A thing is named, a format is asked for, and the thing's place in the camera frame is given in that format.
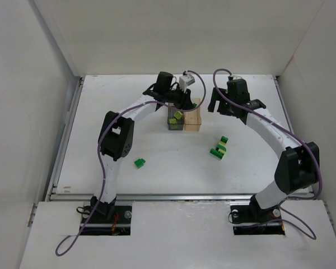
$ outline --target white wall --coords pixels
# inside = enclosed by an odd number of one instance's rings
[[[280,75],[323,0],[35,0],[81,76]]]
[[[28,0],[0,0],[0,269],[20,261],[69,82]]]
[[[320,147],[336,232],[336,0],[325,0],[279,84],[294,131]]]

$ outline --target white connector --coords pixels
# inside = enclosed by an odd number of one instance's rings
[[[189,85],[195,83],[195,79],[192,74],[186,73],[179,77],[179,87],[185,92]]]

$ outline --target table top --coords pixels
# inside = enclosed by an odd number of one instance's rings
[[[201,107],[199,132],[169,131],[167,109],[160,108],[135,125],[133,147],[122,162],[118,194],[253,194],[271,181],[278,163],[273,150],[240,120],[207,107],[213,90],[212,75],[202,76],[207,97]],[[271,75],[242,75],[252,99],[260,99],[281,125],[288,127]],[[62,170],[57,194],[93,194],[101,184],[97,140],[105,114],[130,106],[156,81],[157,75],[86,76]],[[217,83],[226,87],[227,76]],[[203,96],[196,78],[193,98]],[[222,160],[209,153],[221,136],[229,138]],[[139,170],[134,161],[143,158]]]
[[[130,236],[81,236],[56,257],[58,243],[78,231],[77,206],[82,202],[39,203],[21,269],[336,268],[336,237],[322,201],[283,205],[311,226],[317,240],[288,224],[285,236],[234,235],[228,202],[135,202]],[[307,230],[285,212],[282,217]]]

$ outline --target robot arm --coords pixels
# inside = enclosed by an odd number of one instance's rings
[[[227,85],[227,90],[219,89],[225,97],[280,125],[260,100],[250,100],[245,80],[230,77]],[[217,111],[220,114],[241,119],[244,124],[256,131],[279,157],[274,181],[261,192],[253,195],[248,207],[244,207],[243,210],[240,208],[240,217],[233,218],[233,222],[236,221],[236,223],[262,222],[261,219],[265,220],[262,216],[271,213],[289,194],[318,181],[315,166],[310,155],[293,137],[280,131],[257,115],[227,103],[216,90],[213,90],[211,102],[208,106],[209,112],[214,112],[217,101],[219,102]],[[317,145],[311,142],[307,146],[319,162]]]
[[[147,102],[159,101],[161,103],[173,103],[176,108],[184,110],[194,108],[190,98],[190,90],[187,89],[189,85],[195,82],[194,77],[189,73],[184,73],[179,78],[179,83],[174,83],[178,84],[175,90],[171,85],[172,78],[172,74],[160,72],[156,83],[143,92],[142,96],[134,104],[129,106],[129,108],[142,104],[145,105],[131,110],[127,112],[124,117],[119,118],[101,143],[100,154],[105,165],[106,184],[96,212],[105,216],[107,219],[110,219],[114,212],[118,171],[122,163],[122,158],[126,157],[132,148],[134,125],[161,107],[160,104],[147,104]],[[126,109],[123,109],[118,113],[110,111],[106,114],[99,139],[108,125],[125,110]],[[91,198],[90,204],[92,207],[97,203],[101,188],[102,185],[99,184],[94,196]]]

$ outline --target white panel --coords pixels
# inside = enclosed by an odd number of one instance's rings
[[[68,78],[28,1],[0,0],[0,268],[16,268],[42,195]]]
[[[321,201],[284,204],[311,226],[315,241],[288,224],[286,236],[235,236],[226,202],[140,202],[133,204],[130,236],[82,236],[56,257],[57,244],[78,230],[80,205],[39,204],[21,269],[336,268],[336,237]],[[306,229],[284,212],[282,217]]]
[[[236,73],[279,75],[323,2],[46,1],[49,25],[54,34],[60,29],[57,39],[81,76],[183,66],[212,73],[227,65]]]
[[[281,90],[295,132],[320,147],[322,197],[336,230],[336,0],[326,0],[294,59]]]
[[[244,75],[251,98],[264,102],[275,119],[287,127],[274,79],[270,75]],[[105,114],[131,105],[154,83],[157,75],[87,76],[58,182],[57,193],[93,194],[101,185],[97,140]],[[199,132],[169,131],[167,109],[161,108],[134,127],[133,147],[119,173],[118,193],[129,194],[244,194],[264,189],[274,178],[278,163],[274,151],[253,130],[234,117],[209,113],[212,75],[203,75],[207,97],[202,105]],[[227,76],[217,75],[226,87]],[[197,80],[192,97],[203,96]],[[222,160],[209,153],[227,136]],[[134,161],[144,158],[137,170]]]

